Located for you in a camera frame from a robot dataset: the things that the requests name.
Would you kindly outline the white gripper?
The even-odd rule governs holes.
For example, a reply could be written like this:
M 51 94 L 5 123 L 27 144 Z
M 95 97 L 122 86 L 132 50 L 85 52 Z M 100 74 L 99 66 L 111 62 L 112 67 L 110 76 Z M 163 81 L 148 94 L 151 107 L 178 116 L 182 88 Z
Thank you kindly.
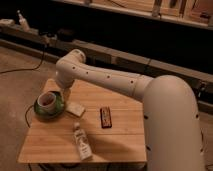
M 56 81 L 56 84 L 61 89 L 64 89 L 63 90 L 64 101 L 69 100 L 69 96 L 70 96 L 70 93 L 71 93 L 71 90 L 69 88 L 71 87 L 72 83 L 68 80 L 64 80 L 64 79 L 60 79 L 60 78 L 56 78 L 55 81 Z

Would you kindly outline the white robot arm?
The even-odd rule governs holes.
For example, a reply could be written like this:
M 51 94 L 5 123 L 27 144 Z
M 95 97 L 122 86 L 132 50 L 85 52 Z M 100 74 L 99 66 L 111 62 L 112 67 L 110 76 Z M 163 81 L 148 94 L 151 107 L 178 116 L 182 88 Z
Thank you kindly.
M 205 171 L 198 105 L 183 79 L 89 66 L 85 54 L 74 49 L 57 61 L 55 80 L 66 89 L 76 79 L 143 104 L 147 171 Z

